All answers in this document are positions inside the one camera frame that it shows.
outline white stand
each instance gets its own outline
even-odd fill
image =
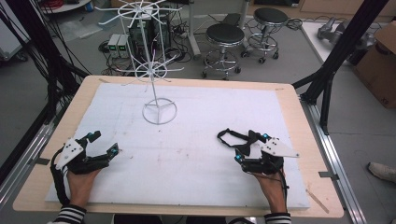
[[[164,79],[168,71],[180,71],[181,69],[174,69],[174,70],[168,70],[166,68],[166,65],[168,65],[170,62],[172,62],[175,58],[176,55],[171,58],[170,60],[166,61],[165,57],[165,50],[163,47],[163,31],[161,29],[161,25],[164,25],[162,21],[160,21],[160,10],[168,10],[168,11],[178,11],[181,10],[179,9],[172,9],[172,8],[160,8],[159,4],[161,2],[164,2],[165,0],[158,1],[156,3],[151,3],[151,2],[145,2],[144,0],[140,2],[133,2],[133,3],[128,3],[122,0],[119,0],[122,3],[125,3],[120,8],[106,8],[106,9],[101,9],[101,8],[96,8],[98,10],[117,10],[118,15],[109,21],[102,22],[99,24],[107,24],[111,21],[114,21],[116,18],[120,18],[121,24],[122,24],[122,29],[125,34],[127,34],[125,25],[124,25],[124,20],[131,21],[128,28],[131,28],[132,25],[134,24],[135,20],[139,21],[139,27],[141,29],[141,34],[143,38],[143,43],[145,47],[145,56],[146,59],[143,63],[139,62],[134,55],[131,52],[131,46],[130,43],[127,42],[128,44],[128,50],[129,50],[129,55],[131,56],[132,60],[132,65],[134,67],[134,70],[120,70],[121,72],[134,72],[135,77],[142,81],[142,82],[147,82],[151,83],[153,92],[154,92],[154,99],[145,104],[143,107],[143,117],[145,118],[146,121],[153,123],[153,124],[165,124],[170,121],[172,121],[176,115],[177,115],[177,106],[175,102],[166,99],[166,98],[158,98],[156,91],[155,91],[155,86],[154,82]],[[155,49],[152,50],[152,58],[150,58],[150,53],[149,53],[149,47],[144,31],[144,24],[142,20],[147,20],[147,19],[154,19],[156,22],[158,22],[158,25],[160,27],[159,29],[159,38],[161,40],[161,47],[162,47],[162,52],[163,52],[163,62],[155,62]]]

